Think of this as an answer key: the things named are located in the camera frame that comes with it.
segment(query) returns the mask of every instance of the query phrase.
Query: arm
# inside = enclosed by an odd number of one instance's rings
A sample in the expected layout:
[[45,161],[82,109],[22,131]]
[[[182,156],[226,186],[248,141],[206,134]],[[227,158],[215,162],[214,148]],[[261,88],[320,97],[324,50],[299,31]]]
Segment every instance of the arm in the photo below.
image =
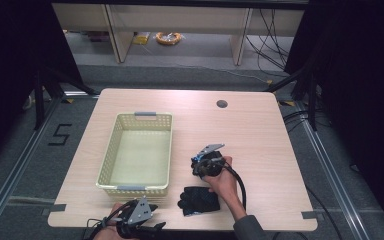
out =
[[[232,157],[223,157],[232,165]],[[229,207],[235,224],[233,229],[239,240],[264,239],[264,231],[253,215],[247,215],[238,197],[235,177],[226,169],[216,177],[205,176],[204,180],[211,186],[210,191],[216,192]]]

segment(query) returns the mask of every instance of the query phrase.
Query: dark sleeve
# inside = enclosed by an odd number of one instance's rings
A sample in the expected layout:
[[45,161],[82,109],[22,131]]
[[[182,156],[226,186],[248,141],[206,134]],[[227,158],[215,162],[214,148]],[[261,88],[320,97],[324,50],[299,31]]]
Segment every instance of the dark sleeve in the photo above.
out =
[[266,239],[263,228],[254,215],[248,215],[239,219],[233,225],[233,229],[239,240]]

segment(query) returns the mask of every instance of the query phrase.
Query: metal rail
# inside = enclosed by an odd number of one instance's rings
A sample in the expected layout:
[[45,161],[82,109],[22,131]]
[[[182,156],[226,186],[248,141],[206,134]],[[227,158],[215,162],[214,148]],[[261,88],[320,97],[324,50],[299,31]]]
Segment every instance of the metal rail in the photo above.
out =
[[5,180],[3,186],[0,189],[0,216],[2,212],[4,211],[4,208],[11,197],[11,194],[15,190],[18,182],[20,181],[25,169],[27,168],[30,159],[36,150],[38,143],[40,139],[42,138],[42,135],[44,131],[46,130],[46,127],[49,123],[49,119],[54,113],[55,109],[58,107],[59,103],[61,102],[61,98],[54,98],[45,114],[45,119],[42,123],[42,125],[33,132],[32,136],[30,137],[26,147],[24,148],[23,152],[21,153],[20,157],[18,158],[17,162],[15,163],[14,167],[12,168],[10,174],[8,175],[7,179]]
[[[297,107],[300,111],[305,110],[302,103],[297,103]],[[332,164],[332,161],[327,154],[322,141],[319,138],[317,131],[314,131],[308,121],[304,121],[304,128],[307,132],[308,138],[310,139],[311,144],[314,147],[314,150],[317,154],[318,159],[322,165],[322,168],[326,174],[327,180],[330,183],[330,186],[335,194],[335,197],[339,203],[339,206],[342,209],[342,212],[345,215],[351,232],[354,235],[355,239],[369,240],[369,234],[364,227],[363,221],[358,213],[354,203],[352,202],[345,186],[342,184],[342,181],[335,170],[335,167]]]

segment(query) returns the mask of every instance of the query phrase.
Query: table hole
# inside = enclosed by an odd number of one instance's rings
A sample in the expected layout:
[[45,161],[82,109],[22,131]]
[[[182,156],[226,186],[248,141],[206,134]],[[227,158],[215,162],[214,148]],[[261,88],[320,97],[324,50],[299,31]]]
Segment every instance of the table hole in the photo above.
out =
[[219,108],[226,108],[227,107],[227,102],[225,100],[218,100],[217,101],[217,106]]

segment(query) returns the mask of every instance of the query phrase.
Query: yellow object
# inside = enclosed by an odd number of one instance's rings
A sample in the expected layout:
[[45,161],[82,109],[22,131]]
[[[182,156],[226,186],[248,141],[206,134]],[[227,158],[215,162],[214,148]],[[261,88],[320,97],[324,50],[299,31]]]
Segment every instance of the yellow object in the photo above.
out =
[[180,33],[163,33],[159,32],[155,36],[157,42],[163,45],[174,45],[182,39],[182,35]]
[[145,45],[148,42],[149,32],[138,32],[133,37],[133,44]]

